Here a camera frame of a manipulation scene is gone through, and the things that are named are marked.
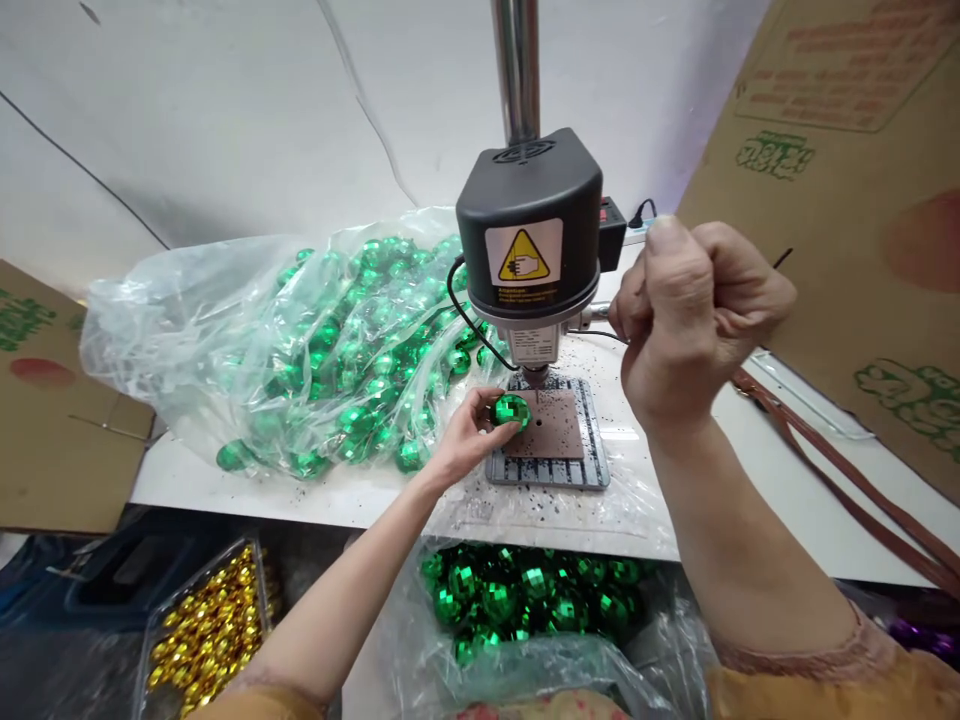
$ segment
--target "person's left hand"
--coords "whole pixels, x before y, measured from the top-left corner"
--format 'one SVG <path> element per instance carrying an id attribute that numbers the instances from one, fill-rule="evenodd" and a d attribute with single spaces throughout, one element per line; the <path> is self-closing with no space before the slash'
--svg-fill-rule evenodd
<path id="1" fill-rule="evenodd" d="M 500 388 L 473 388 L 453 413 L 436 452 L 424 468 L 444 490 L 460 482 L 481 460 L 520 431 L 518 422 L 491 425 L 490 406 L 501 395 Z"/>

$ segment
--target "fingernail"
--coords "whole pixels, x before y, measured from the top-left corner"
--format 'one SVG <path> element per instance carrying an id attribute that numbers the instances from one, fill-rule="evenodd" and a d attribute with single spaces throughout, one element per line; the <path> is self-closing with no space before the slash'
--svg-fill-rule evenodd
<path id="1" fill-rule="evenodd" d="M 686 239 L 686 229 L 676 215 L 661 215 L 647 230 L 647 249 L 652 255 L 679 252 Z"/>

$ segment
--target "drill press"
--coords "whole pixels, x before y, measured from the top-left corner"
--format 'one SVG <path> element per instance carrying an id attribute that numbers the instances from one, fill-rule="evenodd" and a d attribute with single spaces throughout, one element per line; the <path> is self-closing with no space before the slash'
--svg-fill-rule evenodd
<path id="1" fill-rule="evenodd" d="M 492 0 L 492 10 L 507 147 L 480 154 L 457 201 L 467 293 L 509 343 L 519 372 L 508 389 L 572 393 L 583 459 L 498 451 L 487 477 L 602 489 L 609 473 L 589 386 L 551 365 L 561 335 L 606 316 L 608 304 L 591 300 L 600 273 L 617 267 L 626 222 L 572 129 L 540 137 L 536 0 Z"/>

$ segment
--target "white wall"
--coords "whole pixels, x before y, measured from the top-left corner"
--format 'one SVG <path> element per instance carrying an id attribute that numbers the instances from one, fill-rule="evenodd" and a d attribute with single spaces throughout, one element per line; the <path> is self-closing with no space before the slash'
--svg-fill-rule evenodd
<path id="1" fill-rule="evenodd" d="M 313 0 L 0 0 L 0 90 L 173 246 L 326 236 L 411 207 Z M 543 0 L 542 130 L 625 213 L 679 202 L 767 0 Z M 420 205 L 502 144 L 489 5 L 331 0 Z M 0 102 L 0 255 L 73 294 L 159 251 Z"/>

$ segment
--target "yellow warning triangle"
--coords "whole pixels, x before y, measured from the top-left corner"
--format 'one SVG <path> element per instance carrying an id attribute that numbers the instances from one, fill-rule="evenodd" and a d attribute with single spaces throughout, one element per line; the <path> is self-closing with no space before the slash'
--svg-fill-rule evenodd
<path id="1" fill-rule="evenodd" d="M 537 246 L 533 244 L 527 231 L 521 229 L 513 239 L 510 250 L 503 259 L 503 265 L 500 266 L 500 279 L 540 280 L 549 275 L 550 268 L 544 262 Z"/>

